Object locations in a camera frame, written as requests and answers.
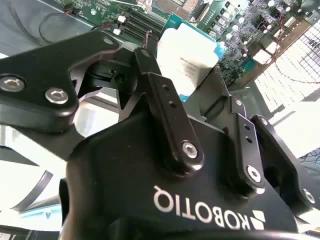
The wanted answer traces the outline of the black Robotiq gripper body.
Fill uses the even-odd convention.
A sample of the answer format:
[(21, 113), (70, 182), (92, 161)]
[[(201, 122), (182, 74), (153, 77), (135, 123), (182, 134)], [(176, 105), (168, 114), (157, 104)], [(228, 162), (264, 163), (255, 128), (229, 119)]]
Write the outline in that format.
[(174, 175), (148, 150), (118, 156), (106, 166), (75, 149), (66, 165), (66, 190), (59, 192), (62, 240), (302, 240), (297, 220), (320, 224), (316, 209), (224, 209), (230, 191), (223, 162), (226, 135), (187, 116), (204, 151), (203, 167)]

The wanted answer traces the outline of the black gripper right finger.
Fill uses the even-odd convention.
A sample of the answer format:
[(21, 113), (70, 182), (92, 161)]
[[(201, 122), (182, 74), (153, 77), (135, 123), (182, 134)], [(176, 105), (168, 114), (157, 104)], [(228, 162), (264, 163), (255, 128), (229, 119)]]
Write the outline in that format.
[(219, 65), (214, 76), (214, 125), (225, 134), (222, 165), (230, 187), (223, 208), (316, 210), (317, 185), (305, 168), (261, 115), (247, 117), (244, 104), (228, 91)]

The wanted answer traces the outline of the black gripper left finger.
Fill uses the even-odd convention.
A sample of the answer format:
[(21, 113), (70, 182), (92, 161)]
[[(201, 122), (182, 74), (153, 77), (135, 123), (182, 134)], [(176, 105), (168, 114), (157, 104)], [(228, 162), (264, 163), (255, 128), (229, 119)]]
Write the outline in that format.
[[(116, 90), (119, 123), (83, 139), (74, 119), (99, 87)], [(64, 176), (70, 154), (135, 159), (152, 150), (176, 176), (204, 166), (204, 150), (175, 90), (161, 74), (152, 40), (126, 49), (91, 31), (0, 61), (0, 144)]]

